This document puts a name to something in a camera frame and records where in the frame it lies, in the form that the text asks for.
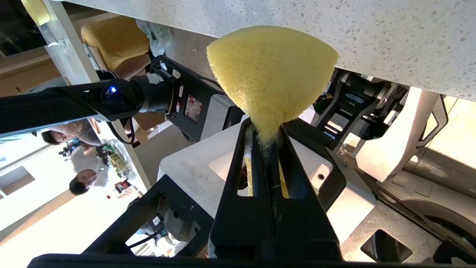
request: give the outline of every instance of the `cable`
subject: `cable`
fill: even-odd
[[[129,125],[130,125],[130,142],[125,141],[121,136],[119,136],[118,132],[116,131],[116,128],[112,125],[112,122],[106,122],[109,126],[109,128],[112,131],[112,134],[118,139],[120,142],[124,144],[133,144],[136,138],[136,134],[134,133],[134,127],[132,126],[132,117],[129,118]]]
[[[150,235],[150,236],[148,236],[148,237],[142,239],[142,240],[139,241],[139,242],[136,242],[136,243],[134,243],[134,244],[128,246],[127,248],[137,247],[138,245],[143,244],[143,243],[145,243],[145,242],[151,240],[152,238],[156,237],[156,236],[157,236],[158,234],[160,234],[160,232],[162,232],[162,231],[163,231],[163,229],[160,229],[159,231],[156,231],[156,232],[153,233],[152,235]]]

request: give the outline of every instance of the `yellow sponge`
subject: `yellow sponge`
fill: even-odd
[[[215,40],[207,56],[226,94],[251,117],[266,144],[321,95],[338,54],[306,33],[256,26]]]

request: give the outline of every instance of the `speckled countertop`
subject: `speckled countertop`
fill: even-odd
[[[476,0],[68,0],[220,37],[255,25],[307,32],[337,67],[476,101]]]

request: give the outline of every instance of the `yellow chair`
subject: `yellow chair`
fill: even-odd
[[[150,49],[149,40],[137,27],[135,19],[125,16],[85,24],[81,27],[81,37],[85,44],[99,50],[110,71]]]

